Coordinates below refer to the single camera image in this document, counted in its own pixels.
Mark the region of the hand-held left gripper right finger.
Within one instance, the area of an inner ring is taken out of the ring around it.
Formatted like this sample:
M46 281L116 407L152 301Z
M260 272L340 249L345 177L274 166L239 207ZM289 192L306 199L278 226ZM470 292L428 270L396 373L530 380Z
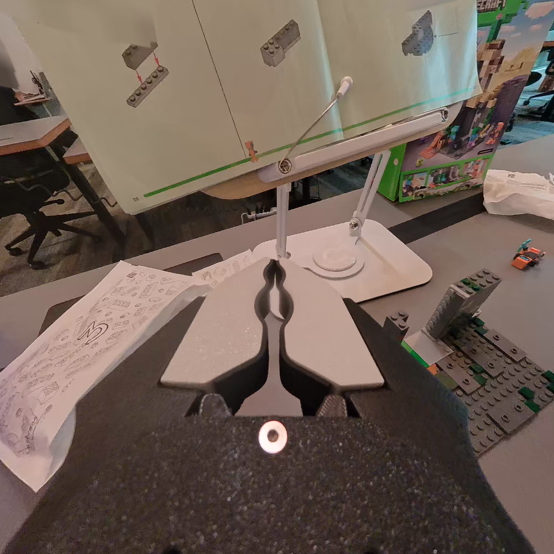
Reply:
M276 262L283 317L279 371L303 414L316 414L328 395L382 388L384 377L339 292L288 259Z

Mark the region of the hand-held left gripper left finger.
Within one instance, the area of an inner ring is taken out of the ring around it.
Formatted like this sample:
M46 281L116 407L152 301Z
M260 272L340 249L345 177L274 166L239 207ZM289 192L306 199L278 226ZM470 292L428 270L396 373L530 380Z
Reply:
M207 294L161 376L161 384L220 395L231 412L269 373L265 318L276 261L263 258Z

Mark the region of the grey brick baseplate build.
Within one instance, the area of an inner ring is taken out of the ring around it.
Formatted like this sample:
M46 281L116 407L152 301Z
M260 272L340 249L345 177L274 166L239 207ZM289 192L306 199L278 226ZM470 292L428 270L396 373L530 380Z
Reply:
M477 457L515 435L553 402L553 372L481 318L501 277L480 269L448 286L426 324L411 336L408 314L384 324L403 348L467 408Z

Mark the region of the grey desk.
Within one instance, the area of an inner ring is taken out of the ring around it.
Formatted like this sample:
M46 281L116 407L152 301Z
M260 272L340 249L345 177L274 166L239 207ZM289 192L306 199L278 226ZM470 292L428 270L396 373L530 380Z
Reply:
M553 173L553 138L547 136L518 146L502 149L493 167L511 171ZM397 309L410 316L411 330L419 330L439 301L447 285L482 267L502 277L496 294L486 302L482 318L522 347L542 368L553 370L553 222L534 216L495 216L480 212L482 200L473 200L469 191L452 196L427 199L395 206L377 198L370 219L382 223L423 258L432 268L429 284L403 293L389 295L363 304L379 323ZM301 233L343 223L358 202L360 191L348 192L290 212L290 232ZM193 223L195 212L186 213L170 204L153 225L155 233L170 232L184 239L186 225ZM143 252L143 234L129 234L129 262L169 269L191 260L220 254L223 259L273 239L273 220L238 225L191 240L178 240L166 248ZM516 247L524 239L533 239L547 258L534 270L518 271L510 267ZM86 294L111 269L106 265L85 271L75 266L60 266L49 271L25 270L31 282L17 279L18 290L1 297L1 368L12 362L36 338L48 310L61 302ZM300 408L287 398L270 370L269 383L242 412L268 411L293 414ZM524 426L515 437L503 440L480 460L483 472L499 499L510 512L537 553L553 553L553 405ZM1 552L36 506L34 494L1 465Z

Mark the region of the wood-edged office desk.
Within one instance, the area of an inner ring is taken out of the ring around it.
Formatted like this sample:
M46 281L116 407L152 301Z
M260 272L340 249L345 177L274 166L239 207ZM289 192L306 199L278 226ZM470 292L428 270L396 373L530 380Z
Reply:
M71 125L72 123L69 118L64 116L53 116L2 125L1 156L51 147L52 143L64 131L68 130ZM77 189L84 196L118 247L121 250L124 249L126 243L125 234L121 231L92 185L76 166L66 163L63 158L64 154L60 149L57 147L53 148L53 153L55 153L55 157L61 163L61 167L67 171L73 184L76 185Z

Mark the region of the white book stand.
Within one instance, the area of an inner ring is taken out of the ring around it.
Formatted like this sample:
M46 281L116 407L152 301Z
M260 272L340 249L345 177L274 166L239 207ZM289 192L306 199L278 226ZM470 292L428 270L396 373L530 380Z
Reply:
M338 140L299 153L300 142L332 111L337 104L353 96L352 78L343 77L338 87L310 81L322 99L315 101L315 115L294 135L295 142L282 160L267 164L248 174L256 184L276 188L276 237L253 249L256 259L288 259L309 270L334 287L343 297L363 302L426 284L432 277L431 267L382 224L367 220L378 186L392 158L392 148L409 138L419 138L429 130L442 129L449 122L452 108L441 106L421 115L400 119L357 137ZM373 155L364 187L347 222L318 224L314 230L290 234L287 229L288 194L291 184L314 177L325 170Z

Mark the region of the large printed paper bag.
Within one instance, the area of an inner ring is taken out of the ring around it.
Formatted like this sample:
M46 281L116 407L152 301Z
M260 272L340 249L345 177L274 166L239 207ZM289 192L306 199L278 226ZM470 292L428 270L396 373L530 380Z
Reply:
M88 391L211 287L121 261L1 372L1 461L35 493L62 465Z

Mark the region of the green toy set box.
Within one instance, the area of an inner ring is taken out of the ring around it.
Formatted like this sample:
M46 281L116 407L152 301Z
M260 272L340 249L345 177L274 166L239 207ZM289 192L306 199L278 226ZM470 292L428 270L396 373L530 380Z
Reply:
M391 151L378 192L410 202L481 186L553 24L553 1L477 1L481 94L444 129Z

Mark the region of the orange teal brick figure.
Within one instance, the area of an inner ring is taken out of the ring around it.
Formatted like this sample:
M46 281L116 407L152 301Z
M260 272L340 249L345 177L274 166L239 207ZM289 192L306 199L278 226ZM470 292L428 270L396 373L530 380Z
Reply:
M532 239L527 239L520 244L513 256L511 266L519 270L527 270L536 267L546 256L546 252L531 245Z

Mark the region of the brick instruction booklet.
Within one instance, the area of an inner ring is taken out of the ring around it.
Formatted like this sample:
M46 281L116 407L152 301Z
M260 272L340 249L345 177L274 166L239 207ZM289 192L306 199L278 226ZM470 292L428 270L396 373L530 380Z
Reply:
M1 1L121 208L467 100L476 1Z

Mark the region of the black office chair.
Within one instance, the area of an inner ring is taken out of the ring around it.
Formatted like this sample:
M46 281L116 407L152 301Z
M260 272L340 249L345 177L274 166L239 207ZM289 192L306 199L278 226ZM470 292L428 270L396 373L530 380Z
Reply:
M43 208L49 205L64 204L64 199L58 198L58 195L66 191L69 183L69 177L59 169L21 177L1 176L1 219L22 216L28 223L25 231L4 247L11 256L20 256L23 250L18 245L32 238L27 264L34 270L46 267L45 263L35 256L48 234L59 237L62 232L70 232L88 237L95 243L102 242L101 236L69 224L71 221L95 216L94 211L55 215L43 212Z

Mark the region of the crumpled white paper bag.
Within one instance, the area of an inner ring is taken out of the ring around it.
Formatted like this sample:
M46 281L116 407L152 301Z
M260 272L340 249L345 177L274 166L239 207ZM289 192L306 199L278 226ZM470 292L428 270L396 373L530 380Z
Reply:
M489 170L483 183L485 210L498 216L532 215L553 220L553 174Z

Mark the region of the small wooden shelf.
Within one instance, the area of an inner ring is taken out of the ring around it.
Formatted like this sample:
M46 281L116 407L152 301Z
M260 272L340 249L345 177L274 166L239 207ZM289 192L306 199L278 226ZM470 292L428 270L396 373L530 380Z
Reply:
M45 86L43 85L40 76L32 70L30 70L30 73L31 82L37 87L38 93L25 93L17 89L13 89L16 99L18 99L16 106L31 106L52 101L52 98L50 98L45 92Z

